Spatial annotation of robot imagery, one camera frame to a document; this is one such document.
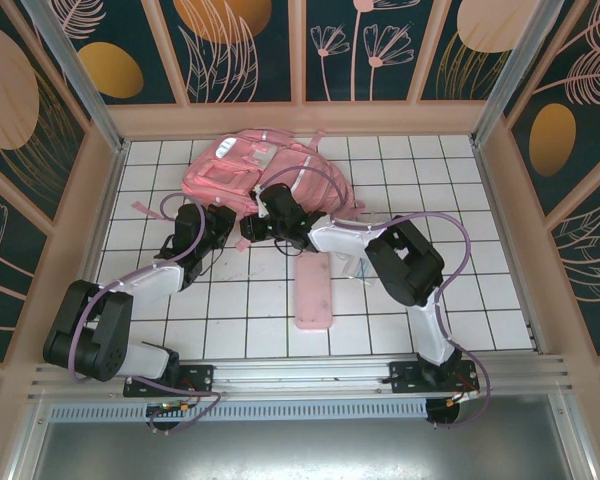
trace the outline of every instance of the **backpack strap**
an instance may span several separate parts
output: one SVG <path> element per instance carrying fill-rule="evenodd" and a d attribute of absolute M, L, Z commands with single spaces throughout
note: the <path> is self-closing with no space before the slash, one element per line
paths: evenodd
<path fill-rule="evenodd" d="M 326 135 L 325 132 L 323 132 L 322 130 L 319 130 L 318 133 L 316 133 L 313 136 L 313 138 L 309 142 L 309 145 L 307 145 L 307 148 L 309 148 L 310 150 L 313 150 L 314 152 L 317 152 L 318 151 L 318 143 L 320 143 L 320 140 L 322 140 L 322 137 L 324 137 L 325 135 Z"/>

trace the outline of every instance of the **pink foam block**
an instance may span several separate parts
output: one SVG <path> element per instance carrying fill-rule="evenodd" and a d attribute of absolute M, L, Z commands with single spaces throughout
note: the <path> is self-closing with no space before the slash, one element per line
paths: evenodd
<path fill-rule="evenodd" d="M 329 255 L 304 252 L 296 258 L 295 277 L 296 326 L 329 328 L 333 323 Z"/>

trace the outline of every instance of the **enclosure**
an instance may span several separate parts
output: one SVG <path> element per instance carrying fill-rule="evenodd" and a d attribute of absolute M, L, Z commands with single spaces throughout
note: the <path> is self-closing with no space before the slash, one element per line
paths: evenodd
<path fill-rule="evenodd" d="M 236 248 L 237 223 L 131 319 L 213 371 L 222 399 L 182 442 L 124 378 L 44 363 L 68 286 L 151 265 L 173 233 L 133 204 L 158 211 L 249 128 L 326 132 L 358 221 L 464 226 L 440 304 L 491 378 L 482 418 L 434 430 L 442 393 L 394 393 L 422 345 L 373 269 L 330 253 L 333 324 L 300 329 L 298 252 Z M 449 278 L 462 235 L 414 224 Z M 600 478 L 600 0 L 0 0 L 0 478 L 158 475 Z"/>

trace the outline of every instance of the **pink backpack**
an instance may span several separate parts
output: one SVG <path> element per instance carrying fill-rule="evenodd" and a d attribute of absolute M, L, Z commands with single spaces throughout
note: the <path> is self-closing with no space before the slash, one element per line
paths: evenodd
<path fill-rule="evenodd" d="M 288 185 L 306 212 L 337 211 L 339 218 L 353 218 L 364 205 L 355 201 L 353 189 L 340 170 L 318 154 L 317 145 L 323 136 L 323 132 L 318 133 L 305 147 L 294 140 L 293 134 L 277 129 L 224 135 L 193 161 L 182 179 L 182 190 L 205 206 L 228 206 L 239 220 L 258 213 L 258 205 L 249 195 L 256 185 L 286 168 L 306 166 L 324 172 L 336 182 L 344 195 L 344 205 L 341 206 L 333 185 L 315 172 L 289 171 L 272 184 Z"/>

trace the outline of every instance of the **white tile floor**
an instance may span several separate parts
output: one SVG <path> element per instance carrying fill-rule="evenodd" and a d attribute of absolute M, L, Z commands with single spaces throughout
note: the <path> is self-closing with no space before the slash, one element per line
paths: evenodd
<path fill-rule="evenodd" d="M 157 209 L 165 195 L 180 190 L 190 159 L 209 142 L 132 144 L 99 282 L 151 262 L 173 226 L 145 219 L 131 204 L 140 201 Z M 372 214 L 365 215 L 366 220 L 427 209 L 444 211 L 467 227 L 473 240 L 471 262 L 444 295 L 449 323 L 460 343 L 472 350 L 533 348 L 467 137 L 326 137 L 319 151 L 353 179 L 356 197 Z M 172 202 L 167 211 L 175 214 L 182 201 Z M 449 275 L 464 252 L 458 231 L 441 219 L 414 223 L 445 258 L 443 273 Z M 140 312 L 133 319 L 132 336 L 164 344 L 188 360 L 412 351 L 405 308 L 389 297 L 379 281 L 363 284 L 343 278 L 345 262 L 335 256 L 332 328 L 297 329 L 294 259 L 285 258 L 267 242 L 240 253 L 231 248 L 238 238 L 235 229 L 222 255 L 214 252 L 215 263 L 191 287 Z"/>

